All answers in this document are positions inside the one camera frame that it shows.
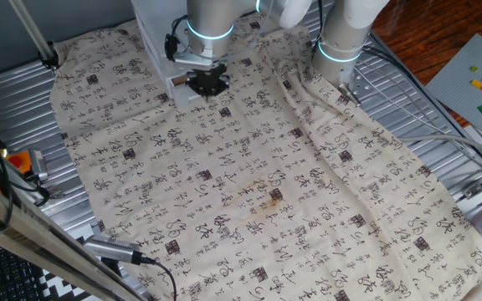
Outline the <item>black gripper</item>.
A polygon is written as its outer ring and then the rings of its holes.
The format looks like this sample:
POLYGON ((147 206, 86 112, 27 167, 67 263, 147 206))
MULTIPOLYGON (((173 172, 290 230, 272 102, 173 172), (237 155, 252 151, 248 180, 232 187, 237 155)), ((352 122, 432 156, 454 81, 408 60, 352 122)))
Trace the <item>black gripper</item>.
POLYGON ((192 69, 186 73, 186 86, 204 99, 217 96, 229 89, 230 76, 225 75, 226 71, 225 63, 217 63, 207 69, 192 69))

